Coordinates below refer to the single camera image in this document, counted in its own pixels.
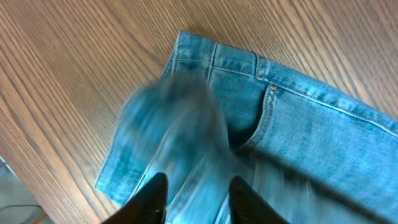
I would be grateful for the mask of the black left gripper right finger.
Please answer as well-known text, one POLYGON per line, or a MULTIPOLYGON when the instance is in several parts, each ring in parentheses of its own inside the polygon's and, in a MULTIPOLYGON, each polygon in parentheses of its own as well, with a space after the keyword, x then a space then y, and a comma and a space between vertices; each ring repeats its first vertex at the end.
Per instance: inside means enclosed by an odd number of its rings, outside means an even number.
POLYGON ((231 224, 289 224, 241 177, 229 184, 231 224))

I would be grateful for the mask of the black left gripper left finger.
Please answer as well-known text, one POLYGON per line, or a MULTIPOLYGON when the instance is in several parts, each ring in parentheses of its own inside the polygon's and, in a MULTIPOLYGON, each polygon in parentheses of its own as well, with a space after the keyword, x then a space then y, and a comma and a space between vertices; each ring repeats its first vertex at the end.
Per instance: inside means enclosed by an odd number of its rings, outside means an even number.
POLYGON ((168 179, 158 172, 132 199, 102 224, 164 224, 168 179))

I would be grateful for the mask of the light blue denim jeans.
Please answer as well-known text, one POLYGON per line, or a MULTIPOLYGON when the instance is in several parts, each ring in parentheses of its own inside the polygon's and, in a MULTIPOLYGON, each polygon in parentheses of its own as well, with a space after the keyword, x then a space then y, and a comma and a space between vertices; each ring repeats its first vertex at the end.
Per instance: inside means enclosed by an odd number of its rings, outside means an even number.
POLYGON ((167 175, 167 223, 230 223, 241 176, 290 223, 396 223, 397 121, 263 56, 179 32, 120 110, 95 188, 125 205, 167 175))

